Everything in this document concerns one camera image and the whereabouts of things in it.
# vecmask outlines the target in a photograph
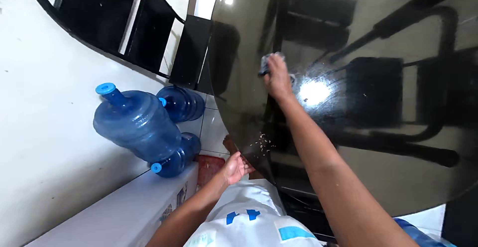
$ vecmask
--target blue bottle cap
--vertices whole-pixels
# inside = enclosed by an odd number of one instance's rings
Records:
[[[164,98],[158,98],[161,103],[163,103],[163,107],[166,106],[166,100]]]
[[[101,85],[98,85],[95,89],[96,93],[100,95],[105,95],[108,93],[113,92],[116,89],[116,85],[113,83],[103,83]]]
[[[161,164],[159,164],[159,163],[154,163],[154,164],[151,165],[151,171],[154,172],[154,173],[160,172],[162,168],[163,168],[163,166],[161,166]]]

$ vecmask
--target white cabinet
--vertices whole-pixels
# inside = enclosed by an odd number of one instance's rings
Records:
[[[196,191],[198,165],[165,179],[148,171],[27,247],[143,247],[161,221]]]

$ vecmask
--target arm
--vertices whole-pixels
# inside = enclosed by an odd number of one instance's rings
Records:
[[[341,247],[418,247],[380,206],[292,93],[282,59],[269,57],[266,87],[289,124],[310,182]]]
[[[236,152],[224,167],[183,205],[174,210],[159,226],[146,247],[181,247],[206,220],[226,188],[239,182],[242,176],[253,171]]]

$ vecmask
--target blue water jug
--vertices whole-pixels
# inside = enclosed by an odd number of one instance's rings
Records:
[[[399,218],[394,218],[394,220],[397,222],[397,224],[407,233],[410,238],[412,238],[420,247],[450,247],[454,246],[453,244],[443,244],[441,242],[438,242],[434,240],[433,238],[430,238],[427,234],[421,232],[416,226],[410,224],[409,222],[399,219]]]
[[[199,138],[192,133],[182,133],[181,146],[170,157],[151,164],[151,170],[164,178],[179,175],[201,151]]]
[[[96,92],[106,99],[95,111],[93,127],[98,134],[152,163],[179,148],[181,132],[155,95],[120,92],[112,83],[99,85]]]
[[[175,85],[159,90],[156,96],[166,100],[164,108],[175,123],[196,120],[204,114],[206,108],[204,99],[199,94]]]

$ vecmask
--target gray rag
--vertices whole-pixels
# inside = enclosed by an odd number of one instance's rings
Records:
[[[268,73],[270,73],[271,71],[269,70],[269,62],[268,62],[268,59],[269,57],[272,55],[273,53],[271,54],[267,54],[265,56],[263,56],[261,59],[260,59],[260,70],[259,70],[259,73],[258,75],[259,76],[264,76]],[[275,53],[276,55],[279,55],[282,60],[285,62],[285,56],[283,53],[281,52],[276,52]],[[296,80],[296,76],[292,73],[289,73],[289,76],[291,77],[291,82],[293,83],[295,80]]]

